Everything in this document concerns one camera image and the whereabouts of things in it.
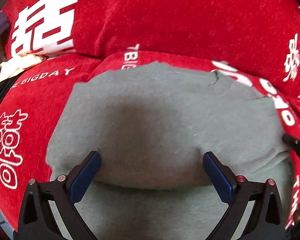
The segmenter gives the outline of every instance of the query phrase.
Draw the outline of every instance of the red blanket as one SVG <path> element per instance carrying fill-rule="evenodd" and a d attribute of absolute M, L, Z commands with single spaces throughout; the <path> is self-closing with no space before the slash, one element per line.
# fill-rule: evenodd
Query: red blanket
<path fill-rule="evenodd" d="M 109 69 L 154 60 L 202 71 L 221 68 L 272 97 L 285 131 L 300 138 L 295 0 L 9 0 L 3 11 L 12 26 L 8 57 L 76 51 L 100 59 L 69 54 L 47 60 L 25 72 L 3 100 L 0 208 L 14 228 L 27 181 L 50 179 L 47 145 L 74 83 Z M 226 60 L 235 69 L 205 58 Z M 292 215 L 300 201 L 300 160 L 291 156 Z"/>

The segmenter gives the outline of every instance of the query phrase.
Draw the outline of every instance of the white cloth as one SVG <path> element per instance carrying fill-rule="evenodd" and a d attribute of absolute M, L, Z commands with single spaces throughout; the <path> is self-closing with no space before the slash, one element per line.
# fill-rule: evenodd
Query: white cloth
<path fill-rule="evenodd" d="M 15 56 L 6 62 L 0 64 L 0 82 L 14 77 L 21 72 L 38 65 L 44 60 L 44 56 L 28 54 L 26 56 Z"/>

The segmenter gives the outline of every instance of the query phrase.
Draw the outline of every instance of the red pillow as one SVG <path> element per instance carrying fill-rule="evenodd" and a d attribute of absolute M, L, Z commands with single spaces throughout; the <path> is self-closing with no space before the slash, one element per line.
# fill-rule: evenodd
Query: red pillow
<path fill-rule="evenodd" d="M 100 59 L 141 50 L 225 60 L 300 95 L 295 0 L 9 0 L 6 51 L 79 52 Z"/>

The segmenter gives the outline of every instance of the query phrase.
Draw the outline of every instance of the gray fabric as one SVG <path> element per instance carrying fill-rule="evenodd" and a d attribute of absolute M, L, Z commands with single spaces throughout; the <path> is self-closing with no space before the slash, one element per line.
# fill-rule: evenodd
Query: gray fabric
<path fill-rule="evenodd" d="M 275 179 L 287 214 L 293 176 L 281 135 L 272 99 L 254 88 L 154 62 L 76 84 L 46 161 L 55 179 L 91 150 L 101 153 L 102 168 L 76 204 L 99 239 L 204 239 L 226 205 L 202 153 L 249 180 Z"/>

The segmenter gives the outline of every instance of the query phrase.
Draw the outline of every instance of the blue gripper pad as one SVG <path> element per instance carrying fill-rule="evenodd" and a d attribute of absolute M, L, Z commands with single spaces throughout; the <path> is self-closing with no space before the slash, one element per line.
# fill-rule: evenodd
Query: blue gripper pad
<path fill-rule="evenodd" d="M 94 152 L 70 186 L 69 197 L 72 204 L 82 200 L 94 176 L 100 170 L 100 167 L 101 156 L 98 152 Z"/>
<path fill-rule="evenodd" d="M 230 168 L 222 165 L 212 152 L 206 152 L 203 155 L 202 165 L 221 201 L 229 205 L 233 203 L 237 183 Z"/>

